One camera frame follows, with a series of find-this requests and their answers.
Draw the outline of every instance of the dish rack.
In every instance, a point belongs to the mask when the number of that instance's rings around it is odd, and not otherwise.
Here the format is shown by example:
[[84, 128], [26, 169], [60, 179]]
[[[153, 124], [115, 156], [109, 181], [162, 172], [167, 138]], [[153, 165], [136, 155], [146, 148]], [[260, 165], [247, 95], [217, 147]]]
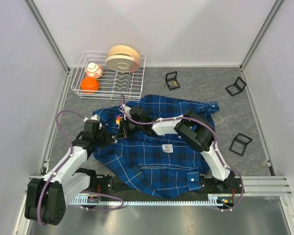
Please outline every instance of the dish rack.
[[[83, 52], [78, 67], [73, 71], [73, 80], [71, 89], [80, 98], [90, 99], [120, 99], [123, 94], [125, 100], [140, 99], [143, 91], [144, 73], [146, 65], [145, 53], [139, 53], [141, 56], [141, 66], [135, 72], [119, 72], [109, 69], [105, 60], [108, 57], [107, 52]], [[89, 63], [96, 63], [102, 66], [103, 74], [96, 78], [100, 83], [100, 88], [95, 93], [83, 93], [80, 88], [82, 80], [86, 77], [85, 69]]]

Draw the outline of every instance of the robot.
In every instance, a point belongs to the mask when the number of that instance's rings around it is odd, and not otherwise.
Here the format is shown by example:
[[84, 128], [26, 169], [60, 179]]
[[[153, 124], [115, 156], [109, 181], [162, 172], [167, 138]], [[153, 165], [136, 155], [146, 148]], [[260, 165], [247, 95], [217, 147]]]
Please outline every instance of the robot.
[[120, 138], [129, 138], [136, 131], [150, 136], [177, 134], [193, 150], [202, 154], [208, 163], [212, 177], [201, 178], [205, 184], [203, 193], [232, 192], [238, 188], [235, 172], [226, 163], [216, 144], [214, 128], [193, 111], [172, 118], [154, 118], [140, 107], [130, 108], [121, 103], [123, 113], [117, 119], [119, 130], [110, 136], [98, 115], [84, 120], [84, 130], [72, 142], [62, 160], [42, 178], [33, 178], [27, 187], [24, 215], [27, 219], [45, 224], [61, 222], [66, 207], [85, 189], [96, 187], [96, 172], [79, 168], [96, 150], [113, 144]]

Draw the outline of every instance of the plaid fabric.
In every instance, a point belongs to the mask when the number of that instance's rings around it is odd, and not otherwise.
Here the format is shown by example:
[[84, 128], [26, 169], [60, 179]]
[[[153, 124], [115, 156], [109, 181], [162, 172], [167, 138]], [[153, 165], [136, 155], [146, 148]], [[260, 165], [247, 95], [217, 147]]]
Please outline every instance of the plaid fabric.
[[[159, 95], [146, 95], [126, 105], [141, 106], [152, 118], [170, 118], [193, 110], [212, 125], [211, 114], [219, 110], [216, 102], [202, 103]], [[105, 123], [111, 135], [116, 134], [115, 120], [121, 114], [119, 106], [100, 109], [94, 114], [100, 115], [100, 121]], [[172, 144], [173, 152], [164, 152], [163, 144]], [[150, 137], [138, 131], [131, 139], [120, 139], [104, 149], [97, 149], [94, 157], [132, 189], [169, 199], [201, 190], [199, 175], [209, 171], [202, 155], [173, 134]]]

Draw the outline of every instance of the gray floor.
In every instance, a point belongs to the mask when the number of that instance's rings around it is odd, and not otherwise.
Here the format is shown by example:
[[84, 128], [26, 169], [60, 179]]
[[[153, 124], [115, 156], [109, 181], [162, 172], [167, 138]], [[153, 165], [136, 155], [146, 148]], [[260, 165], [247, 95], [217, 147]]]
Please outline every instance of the gray floor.
[[[165, 74], [171, 71], [178, 71], [177, 78], [181, 88], [169, 91], [164, 78]], [[213, 115], [213, 119], [219, 138], [218, 146], [227, 164], [245, 176], [268, 176], [270, 172], [247, 93], [243, 91], [231, 97], [225, 90], [225, 87], [233, 84], [240, 75], [238, 68], [146, 68], [143, 96], [161, 94], [194, 101], [217, 101], [220, 111]], [[81, 99], [69, 90], [64, 109], [74, 110], [90, 117], [94, 110], [117, 104], [117, 101], [111, 100]], [[83, 129], [84, 124], [80, 118], [71, 114], [63, 114], [60, 123], [71, 140]], [[239, 132], [253, 138], [243, 157], [229, 151], [233, 138]], [[67, 149], [68, 145], [64, 137], [57, 133], [49, 167], [54, 167]], [[110, 173], [93, 157], [83, 166], [95, 169], [98, 174]]]
[[27, 235], [290, 235], [279, 198], [244, 198], [233, 212], [201, 206], [67, 207], [59, 225], [32, 223]]

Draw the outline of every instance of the white tag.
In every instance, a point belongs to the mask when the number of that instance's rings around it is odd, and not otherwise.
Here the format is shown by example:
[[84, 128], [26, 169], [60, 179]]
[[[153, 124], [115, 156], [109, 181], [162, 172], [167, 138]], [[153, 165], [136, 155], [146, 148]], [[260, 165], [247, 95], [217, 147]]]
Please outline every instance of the white tag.
[[172, 146], [172, 144], [163, 144], [162, 145], [162, 150], [165, 153], [173, 153], [173, 146]]

